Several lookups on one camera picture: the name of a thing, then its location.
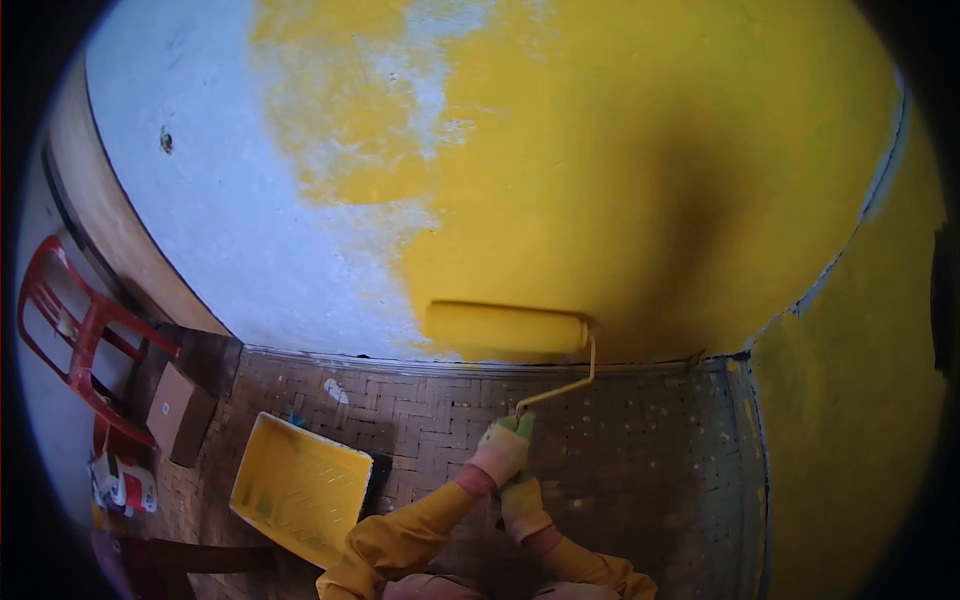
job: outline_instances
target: paint roller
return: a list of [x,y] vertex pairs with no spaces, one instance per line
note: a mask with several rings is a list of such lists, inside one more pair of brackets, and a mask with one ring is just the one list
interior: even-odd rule
[[589,342],[589,376],[521,400],[516,405],[518,415],[534,402],[582,388],[593,381],[596,342],[584,319],[573,313],[434,300],[427,306],[423,333],[454,347],[537,354],[572,354]]

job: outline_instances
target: yellow sleeve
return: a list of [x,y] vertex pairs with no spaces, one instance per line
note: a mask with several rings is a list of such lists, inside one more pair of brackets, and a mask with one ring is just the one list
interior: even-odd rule
[[340,564],[317,580],[323,600],[378,598],[387,580],[423,572],[470,512],[473,498],[454,482],[385,516],[368,516],[347,533]]
[[568,538],[543,558],[560,581],[607,586],[624,600],[653,600],[657,585],[643,573],[635,573],[629,561],[590,552]]

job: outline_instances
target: cardboard box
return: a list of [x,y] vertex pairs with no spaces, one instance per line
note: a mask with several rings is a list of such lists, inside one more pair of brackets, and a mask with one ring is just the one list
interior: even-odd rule
[[192,468],[216,408],[217,400],[167,363],[147,416],[161,458]]

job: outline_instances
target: work glove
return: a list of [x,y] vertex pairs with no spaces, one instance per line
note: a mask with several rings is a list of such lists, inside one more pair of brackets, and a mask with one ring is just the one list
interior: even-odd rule
[[482,469],[499,488],[527,467],[527,450],[533,433],[533,413],[519,420],[516,417],[498,419],[487,428],[476,454],[467,464]]
[[500,513],[507,533],[516,543],[553,524],[543,510],[540,483],[527,469],[522,470],[500,489]]

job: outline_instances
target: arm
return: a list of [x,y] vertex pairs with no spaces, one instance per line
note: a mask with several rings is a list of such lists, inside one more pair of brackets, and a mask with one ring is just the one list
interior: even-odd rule
[[[487,479],[489,490],[494,483]],[[373,600],[386,584],[384,571],[389,570],[390,575],[423,571],[446,547],[450,531],[469,513],[475,500],[455,479],[395,513],[360,521],[347,534],[340,564],[317,580],[320,597]]]
[[526,465],[533,415],[500,420],[457,476],[418,502],[386,516],[370,516],[347,534],[340,564],[317,580],[323,600],[379,597],[385,575],[423,571],[450,541],[450,532],[473,503]]
[[543,562],[559,580],[606,586],[628,600],[653,600],[657,585],[647,575],[634,572],[629,561],[590,552],[559,532],[557,536],[560,541],[543,556]]
[[629,561],[590,552],[565,538],[543,510],[540,484],[522,471],[501,491],[507,532],[543,558],[560,581],[606,586],[625,600],[653,600],[657,586]]

